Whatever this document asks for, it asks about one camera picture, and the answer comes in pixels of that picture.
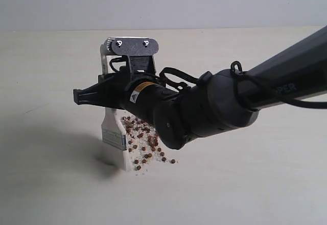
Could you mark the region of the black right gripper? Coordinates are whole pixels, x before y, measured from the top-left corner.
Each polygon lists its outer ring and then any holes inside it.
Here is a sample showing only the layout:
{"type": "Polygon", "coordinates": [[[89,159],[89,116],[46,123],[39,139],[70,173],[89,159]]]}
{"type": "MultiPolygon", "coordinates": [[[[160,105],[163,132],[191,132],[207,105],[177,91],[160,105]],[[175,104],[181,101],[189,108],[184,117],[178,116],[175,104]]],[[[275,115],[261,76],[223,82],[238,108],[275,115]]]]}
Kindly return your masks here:
{"type": "Polygon", "coordinates": [[[113,73],[104,82],[86,89],[73,89],[77,105],[94,105],[124,109],[146,122],[156,116],[177,112],[174,104],[178,92],[167,88],[157,78],[137,75],[132,81],[126,73],[113,73]]]}

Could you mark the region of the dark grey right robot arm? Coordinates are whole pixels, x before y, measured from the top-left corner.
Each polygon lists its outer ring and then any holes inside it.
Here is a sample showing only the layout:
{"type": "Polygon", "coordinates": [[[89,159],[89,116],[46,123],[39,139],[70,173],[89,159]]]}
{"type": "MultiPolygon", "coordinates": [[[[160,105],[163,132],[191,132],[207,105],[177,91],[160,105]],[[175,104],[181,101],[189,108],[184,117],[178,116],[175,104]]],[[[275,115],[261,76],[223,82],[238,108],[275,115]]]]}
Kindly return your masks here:
{"type": "Polygon", "coordinates": [[[126,110],[153,126],[178,150],[197,138],[251,125],[259,111],[278,104],[326,109],[310,98],[326,93],[326,28],[249,71],[234,61],[195,78],[167,67],[156,72],[159,45],[148,37],[110,37],[100,47],[98,82],[73,91],[78,105],[126,110]]]}

